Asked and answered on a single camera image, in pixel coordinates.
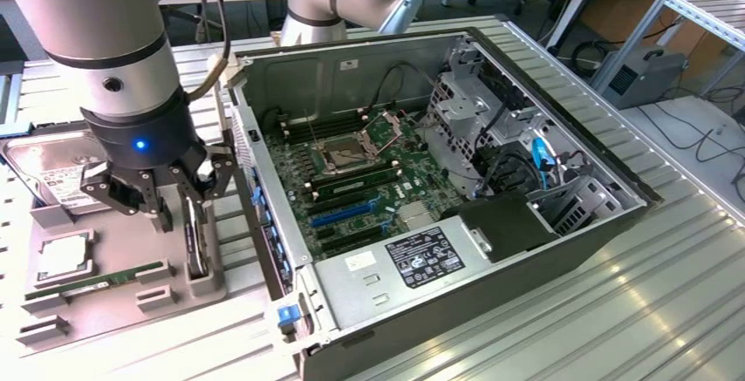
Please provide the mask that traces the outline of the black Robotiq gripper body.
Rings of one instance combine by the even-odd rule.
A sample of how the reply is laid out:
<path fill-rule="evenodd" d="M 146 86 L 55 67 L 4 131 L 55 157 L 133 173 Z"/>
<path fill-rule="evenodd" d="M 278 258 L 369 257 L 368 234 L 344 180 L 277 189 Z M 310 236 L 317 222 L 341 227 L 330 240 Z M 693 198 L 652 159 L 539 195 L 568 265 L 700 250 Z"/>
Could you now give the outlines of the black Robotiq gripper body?
<path fill-rule="evenodd" d="M 174 93 L 153 111 L 134 116 L 107 118 L 87 109 L 82 113 L 107 160 L 129 169 L 150 169 L 158 187 L 177 184 L 169 165 L 191 148 L 206 148 L 195 131 L 187 94 Z"/>

